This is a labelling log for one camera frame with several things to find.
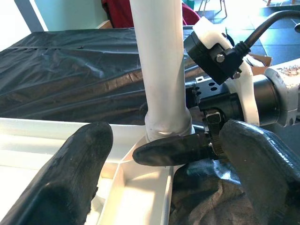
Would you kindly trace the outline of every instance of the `black cable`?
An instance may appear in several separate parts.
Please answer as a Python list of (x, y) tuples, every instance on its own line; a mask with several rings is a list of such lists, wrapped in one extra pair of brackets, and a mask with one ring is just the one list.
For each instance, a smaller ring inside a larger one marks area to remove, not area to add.
[(245, 44), (250, 48), (259, 39), (259, 37), (277, 20), (282, 18), (299, 18), (300, 11), (284, 10), (271, 14), (253, 33), (246, 39)]

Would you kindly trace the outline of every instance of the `red cloth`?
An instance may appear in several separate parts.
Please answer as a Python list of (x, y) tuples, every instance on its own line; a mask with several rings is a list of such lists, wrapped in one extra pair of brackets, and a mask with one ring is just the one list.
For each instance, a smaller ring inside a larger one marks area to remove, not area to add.
[[(129, 0), (102, 0), (102, 7), (114, 28), (133, 27)], [(200, 16), (184, 3), (182, 14), (183, 25), (194, 25), (200, 19)]]

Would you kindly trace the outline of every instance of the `chair leg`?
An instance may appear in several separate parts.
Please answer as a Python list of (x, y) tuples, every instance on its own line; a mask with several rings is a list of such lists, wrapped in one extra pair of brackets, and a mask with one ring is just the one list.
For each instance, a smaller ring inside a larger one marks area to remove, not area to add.
[(202, 16), (204, 16), (204, 12), (205, 12), (205, 8), (206, 8), (206, 3), (207, 3), (207, 0), (205, 0), (204, 10), (203, 10)]
[(201, 4), (200, 4), (200, 7), (199, 7), (198, 11), (200, 11), (203, 1), (204, 0), (201, 1)]
[(224, 9), (225, 9), (225, 16), (227, 17), (227, 10), (226, 10), (226, 4), (225, 4), (225, 0), (222, 0), (224, 3)]

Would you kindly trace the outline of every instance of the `white plastic tray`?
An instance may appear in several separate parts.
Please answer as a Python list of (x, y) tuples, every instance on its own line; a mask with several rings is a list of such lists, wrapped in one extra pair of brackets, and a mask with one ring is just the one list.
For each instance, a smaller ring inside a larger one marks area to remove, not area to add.
[[(0, 221), (38, 170), (83, 125), (0, 118)], [(112, 151), (85, 224), (168, 224), (173, 168), (132, 160), (133, 150), (145, 143), (144, 126), (111, 126)]]

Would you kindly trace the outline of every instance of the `black tarp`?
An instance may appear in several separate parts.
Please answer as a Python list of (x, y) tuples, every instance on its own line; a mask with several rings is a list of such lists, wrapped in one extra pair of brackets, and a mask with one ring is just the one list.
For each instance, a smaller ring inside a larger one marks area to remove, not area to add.
[[(199, 67), (184, 58), (193, 81)], [(0, 52), (0, 117), (141, 125), (146, 112), (133, 29), (36, 32)], [(175, 174), (170, 224), (258, 222), (232, 167), (202, 160)]]

